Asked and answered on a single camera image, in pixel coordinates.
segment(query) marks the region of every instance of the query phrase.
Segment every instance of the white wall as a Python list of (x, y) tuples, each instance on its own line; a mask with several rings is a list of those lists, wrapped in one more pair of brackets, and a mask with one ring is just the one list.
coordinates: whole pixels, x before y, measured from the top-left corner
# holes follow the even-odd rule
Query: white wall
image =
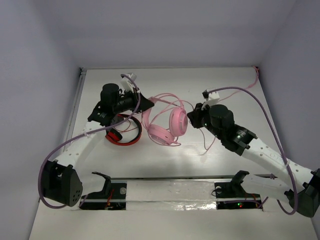
[[(320, 168), (320, 1), (298, 0), (264, 57), (262, 87), (287, 155)], [(320, 209), (313, 219), (320, 236)]]
[(79, 68), (27, 0), (0, 7), (0, 239), (28, 239), (41, 162), (61, 140)]
[(296, 0), (34, 1), (79, 66), (105, 68), (258, 64)]

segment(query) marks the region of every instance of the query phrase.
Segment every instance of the white connector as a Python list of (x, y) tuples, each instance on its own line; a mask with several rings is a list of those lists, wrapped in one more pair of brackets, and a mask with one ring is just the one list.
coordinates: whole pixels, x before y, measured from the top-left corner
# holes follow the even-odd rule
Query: white connector
[[(133, 81), (136, 80), (137, 76), (130, 72), (126, 74), (129, 78), (131, 78)], [(130, 82), (130, 80), (126, 77), (123, 77), (121, 80), (121, 85), (123, 87), (123, 89), (127, 92), (134, 92), (134, 85)]]
[(213, 106), (216, 105), (220, 100), (219, 93), (214, 91), (209, 93), (208, 98), (206, 98), (206, 101), (203, 103), (201, 110), (205, 109), (206, 106)]

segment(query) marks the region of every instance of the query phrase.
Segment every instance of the pink ear cushion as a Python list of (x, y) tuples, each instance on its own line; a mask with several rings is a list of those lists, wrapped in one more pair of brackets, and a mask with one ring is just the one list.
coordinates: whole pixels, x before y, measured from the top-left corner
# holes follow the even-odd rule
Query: pink ear cushion
[(187, 131), (188, 119), (187, 112), (179, 107), (172, 110), (169, 118), (170, 133), (174, 137), (180, 137)]
[(161, 126), (151, 124), (148, 133), (157, 143), (170, 145), (175, 142), (175, 137)]

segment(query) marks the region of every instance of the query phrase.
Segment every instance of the white table surface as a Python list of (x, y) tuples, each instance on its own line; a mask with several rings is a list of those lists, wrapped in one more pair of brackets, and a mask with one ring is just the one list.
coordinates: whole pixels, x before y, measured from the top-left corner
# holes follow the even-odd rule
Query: white table surface
[[(120, 74), (134, 72), (136, 84), (145, 97), (170, 92), (196, 104), (202, 102), (206, 88), (246, 87), (255, 80), (253, 68), (180, 68), (180, 69), (99, 69), (88, 70), (76, 116), (73, 136), (80, 133), (93, 107), (99, 101), (106, 83), (116, 83)], [(221, 92), (228, 96), (233, 91)], [(251, 89), (267, 107), (258, 82)], [(269, 146), (275, 141), (259, 106), (245, 93), (223, 102), (234, 112), (237, 124), (249, 128)], [(164, 127), (168, 116), (157, 121)], [(161, 147), (152, 143), (144, 132), (141, 140), (128, 147), (100, 142), (88, 157), (84, 172), (97, 171), (112, 178), (192, 177), (234, 175), (239, 170), (267, 174), (263, 168), (225, 150), (217, 141), (204, 156), (199, 130), (189, 127), (181, 137), (180, 147)], [(265, 211), (241, 210), (53, 210), (43, 203), (31, 232), (31, 240), (316, 240), (310, 218), (281, 212), (274, 199), (264, 205)]]
[[(202, 92), (207, 88), (226, 86), (247, 87), (255, 81), (256, 72), (252, 67), (245, 68), (158, 68), (158, 69), (95, 69), (86, 73), (84, 86), (76, 115), (73, 137), (83, 131), (83, 127), (93, 108), (100, 100), (104, 84), (120, 84), (120, 74), (133, 72), (137, 75), (136, 84), (148, 98), (160, 93), (173, 93), (193, 105), (204, 102)], [(258, 82), (250, 90), (269, 109)], [(234, 90), (221, 91), (226, 97)], [(275, 140), (265, 116), (252, 97), (244, 92), (235, 94), (221, 102), (234, 113), (235, 122), (256, 133), (266, 144), (277, 150)], [(157, 104), (151, 116), (158, 113), (166, 104)], [(169, 112), (155, 122), (168, 128)], [(204, 129), (207, 145), (213, 135)], [(88, 174), (100, 170), (112, 178), (150, 177), (199, 177), (234, 175), (239, 170), (253, 174), (269, 174), (264, 168), (226, 150), (217, 140), (206, 155), (204, 140), (198, 129), (188, 126), (184, 136), (179, 138), (179, 147), (164, 147), (153, 143), (143, 129), (140, 141), (132, 146), (116, 146), (107, 140), (101, 141), (89, 155), (84, 171)]]

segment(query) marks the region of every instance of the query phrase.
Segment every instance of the black mount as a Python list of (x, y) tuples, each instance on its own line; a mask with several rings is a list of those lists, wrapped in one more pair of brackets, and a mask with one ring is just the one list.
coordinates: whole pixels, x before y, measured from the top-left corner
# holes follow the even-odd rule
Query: black mount
[[(133, 111), (138, 104), (138, 93), (124, 91), (115, 83), (105, 84), (100, 93), (100, 101), (94, 107), (88, 121), (95, 121), (107, 127), (123, 120), (118, 114)], [(140, 104), (137, 113), (152, 108), (155, 104), (140, 93)]]
[(197, 103), (194, 110), (187, 114), (194, 128), (206, 128), (226, 149), (239, 156), (245, 149), (250, 148), (249, 143), (257, 136), (245, 127), (235, 124), (232, 111), (221, 104), (206, 106), (204, 110), (202, 106), (202, 103)]
[(236, 175), (233, 176), (232, 180), (229, 182), (215, 182), (215, 193), (216, 197), (219, 199), (232, 199), (232, 198), (246, 198), (250, 192), (246, 192), (241, 183), (248, 171), (239, 171)]
[[(320, 168), (311, 172), (313, 177), (309, 183), (304, 183), (304, 190), (298, 193), (298, 209), (301, 215), (312, 218), (320, 205)], [(295, 206), (294, 192), (290, 189), (284, 193), (292, 208)]]
[(48, 161), (41, 176), (42, 194), (45, 198), (73, 207), (82, 196), (82, 183), (73, 166), (62, 166)]

